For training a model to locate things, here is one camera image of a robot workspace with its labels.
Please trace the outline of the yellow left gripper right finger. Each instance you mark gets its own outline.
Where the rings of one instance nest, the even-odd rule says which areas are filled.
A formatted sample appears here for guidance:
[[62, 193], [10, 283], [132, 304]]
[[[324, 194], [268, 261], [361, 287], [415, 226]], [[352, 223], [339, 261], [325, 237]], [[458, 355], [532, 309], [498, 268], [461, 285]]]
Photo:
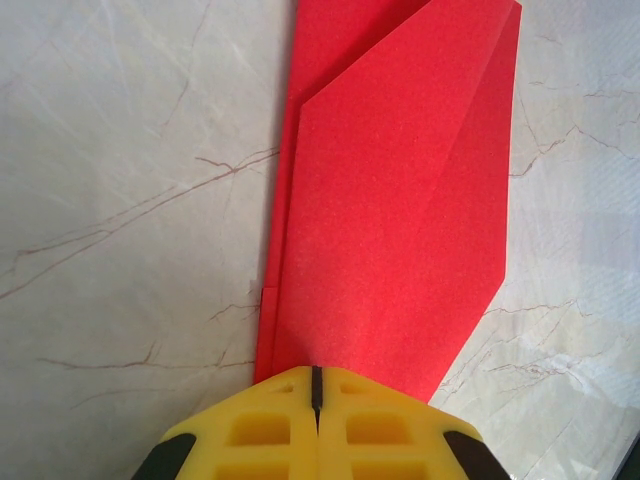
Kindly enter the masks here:
[[469, 423], [341, 368], [317, 369], [318, 480], [506, 480]]

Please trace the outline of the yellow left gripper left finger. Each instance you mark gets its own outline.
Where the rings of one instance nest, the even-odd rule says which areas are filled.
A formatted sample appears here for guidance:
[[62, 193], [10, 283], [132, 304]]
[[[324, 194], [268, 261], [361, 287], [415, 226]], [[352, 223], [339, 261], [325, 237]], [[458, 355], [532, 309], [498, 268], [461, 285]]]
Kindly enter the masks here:
[[131, 480], [318, 480], [318, 368], [296, 367], [171, 427]]

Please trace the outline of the red paper sheet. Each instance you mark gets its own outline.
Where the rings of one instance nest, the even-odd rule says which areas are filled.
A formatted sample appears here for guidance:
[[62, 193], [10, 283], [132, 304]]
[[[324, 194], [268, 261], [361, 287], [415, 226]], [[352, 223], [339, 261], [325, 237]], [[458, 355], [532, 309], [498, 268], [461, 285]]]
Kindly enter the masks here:
[[428, 400], [506, 270], [517, 0], [298, 0], [254, 378]]

